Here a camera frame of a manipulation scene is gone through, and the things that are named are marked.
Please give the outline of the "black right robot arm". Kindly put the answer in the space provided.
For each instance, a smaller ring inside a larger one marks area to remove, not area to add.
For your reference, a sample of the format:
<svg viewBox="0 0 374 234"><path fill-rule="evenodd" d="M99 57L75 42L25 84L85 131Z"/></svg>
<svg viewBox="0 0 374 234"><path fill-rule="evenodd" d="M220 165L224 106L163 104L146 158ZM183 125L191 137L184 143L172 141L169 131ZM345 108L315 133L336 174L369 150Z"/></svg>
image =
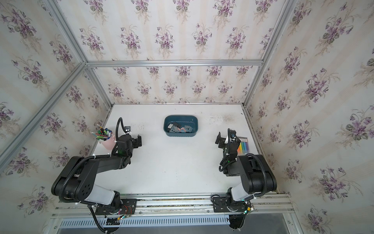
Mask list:
<svg viewBox="0 0 374 234"><path fill-rule="evenodd" d="M278 188L277 180L263 155L247 153L239 155L238 149L241 139L236 131L228 129L226 137L219 133L215 144L223 150L223 157L219 163L219 171L227 177L238 176L239 185L231 187L227 192L230 202L245 202L274 192Z"/></svg>

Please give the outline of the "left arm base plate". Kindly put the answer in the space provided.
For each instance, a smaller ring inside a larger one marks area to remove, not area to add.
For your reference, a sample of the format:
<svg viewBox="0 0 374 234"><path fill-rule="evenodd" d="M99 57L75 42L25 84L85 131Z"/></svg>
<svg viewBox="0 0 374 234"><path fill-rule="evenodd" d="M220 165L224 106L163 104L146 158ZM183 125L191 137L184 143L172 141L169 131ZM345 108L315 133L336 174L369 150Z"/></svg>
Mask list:
<svg viewBox="0 0 374 234"><path fill-rule="evenodd" d="M97 207L95 215L104 218L100 223L104 227L119 226L121 221L135 214L137 202L137 199L121 199L119 208Z"/></svg>

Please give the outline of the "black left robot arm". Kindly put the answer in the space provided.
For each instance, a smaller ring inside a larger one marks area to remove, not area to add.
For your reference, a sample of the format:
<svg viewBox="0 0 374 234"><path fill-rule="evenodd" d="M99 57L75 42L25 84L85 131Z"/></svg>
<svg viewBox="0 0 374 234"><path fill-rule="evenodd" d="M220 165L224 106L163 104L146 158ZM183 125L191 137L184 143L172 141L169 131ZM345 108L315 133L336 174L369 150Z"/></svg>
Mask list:
<svg viewBox="0 0 374 234"><path fill-rule="evenodd" d="M123 119L119 118L111 153L70 158L51 187L52 195L61 202L120 209L120 193L96 185L95 179L97 174L121 170L131 164L133 150L142 146L142 138L132 137L130 131L131 128L125 126Z"/></svg>

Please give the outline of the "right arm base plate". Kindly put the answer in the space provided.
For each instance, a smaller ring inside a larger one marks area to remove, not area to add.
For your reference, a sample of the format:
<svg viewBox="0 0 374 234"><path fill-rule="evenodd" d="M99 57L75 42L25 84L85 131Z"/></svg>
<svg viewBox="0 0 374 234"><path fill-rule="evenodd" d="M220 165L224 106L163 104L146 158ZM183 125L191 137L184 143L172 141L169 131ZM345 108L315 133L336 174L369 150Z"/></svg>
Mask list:
<svg viewBox="0 0 374 234"><path fill-rule="evenodd" d="M229 195L212 195L210 201L215 213L234 213L228 217L229 227L233 230L241 229L246 216L254 211L249 201L234 201Z"/></svg>

